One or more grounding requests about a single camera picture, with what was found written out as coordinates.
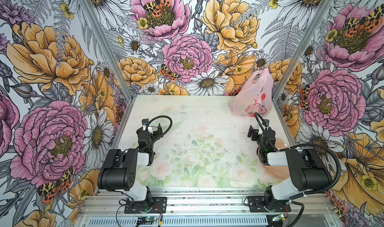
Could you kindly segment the pink plastic bag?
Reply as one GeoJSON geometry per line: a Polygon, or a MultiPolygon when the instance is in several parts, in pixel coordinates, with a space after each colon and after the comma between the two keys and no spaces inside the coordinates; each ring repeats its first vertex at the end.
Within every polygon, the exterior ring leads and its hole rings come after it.
{"type": "Polygon", "coordinates": [[[274,80],[268,69],[254,72],[230,103],[234,116],[266,116],[272,108],[274,80]]]}

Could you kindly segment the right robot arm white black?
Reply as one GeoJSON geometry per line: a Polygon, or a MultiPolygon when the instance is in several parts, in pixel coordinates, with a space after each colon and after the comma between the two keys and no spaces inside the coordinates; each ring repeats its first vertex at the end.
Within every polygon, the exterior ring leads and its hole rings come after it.
{"type": "Polygon", "coordinates": [[[266,188],[264,205],[326,192],[338,181],[338,177],[331,176],[316,151],[323,146],[300,144],[279,150],[275,146],[276,132],[263,124],[258,129],[250,126],[248,137],[257,142],[257,154],[262,165],[287,167],[289,171],[286,180],[266,188]]]}

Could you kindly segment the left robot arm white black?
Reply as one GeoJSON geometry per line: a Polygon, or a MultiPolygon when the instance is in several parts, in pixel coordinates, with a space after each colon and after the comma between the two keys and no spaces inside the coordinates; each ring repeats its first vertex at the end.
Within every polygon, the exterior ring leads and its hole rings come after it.
{"type": "Polygon", "coordinates": [[[137,130],[137,148],[109,150],[100,169],[97,186],[100,190],[118,192],[134,204],[152,204],[150,188],[136,181],[138,167],[151,166],[154,157],[154,142],[163,134],[161,125],[151,126],[148,119],[142,120],[137,130]]]}

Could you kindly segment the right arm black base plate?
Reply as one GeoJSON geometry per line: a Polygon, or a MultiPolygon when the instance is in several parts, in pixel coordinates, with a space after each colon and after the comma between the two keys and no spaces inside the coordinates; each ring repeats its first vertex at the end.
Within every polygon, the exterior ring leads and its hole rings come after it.
{"type": "Polygon", "coordinates": [[[244,199],[244,205],[249,208],[251,213],[291,212],[288,202],[274,199],[268,201],[262,196],[248,196],[244,199]]]}

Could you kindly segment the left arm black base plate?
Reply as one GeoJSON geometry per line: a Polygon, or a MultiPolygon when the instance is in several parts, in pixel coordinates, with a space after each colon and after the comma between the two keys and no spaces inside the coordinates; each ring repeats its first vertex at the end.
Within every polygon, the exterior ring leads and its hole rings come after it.
{"type": "Polygon", "coordinates": [[[126,204],[125,214],[164,214],[167,209],[167,197],[152,197],[152,200],[126,204]]]}

